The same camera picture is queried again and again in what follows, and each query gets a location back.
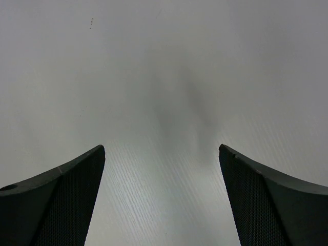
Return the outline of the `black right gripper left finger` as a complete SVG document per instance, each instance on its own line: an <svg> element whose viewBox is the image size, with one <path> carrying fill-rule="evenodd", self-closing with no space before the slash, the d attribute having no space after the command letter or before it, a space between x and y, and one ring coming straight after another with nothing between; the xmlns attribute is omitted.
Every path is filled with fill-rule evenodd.
<svg viewBox="0 0 328 246"><path fill-rule="evenodd" d="M105 149L1 188L1 245L84 245Z"/></svg>

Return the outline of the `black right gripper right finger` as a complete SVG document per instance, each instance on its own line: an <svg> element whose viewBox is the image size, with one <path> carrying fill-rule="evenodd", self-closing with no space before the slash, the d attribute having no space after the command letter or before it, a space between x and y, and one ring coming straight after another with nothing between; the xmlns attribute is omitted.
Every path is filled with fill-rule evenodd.
<svg viewBox="0 0 328 246"><path fill-rule="evenodd" d="M241 245L327 245L327 187L221 145L219 162Z"/></svg>

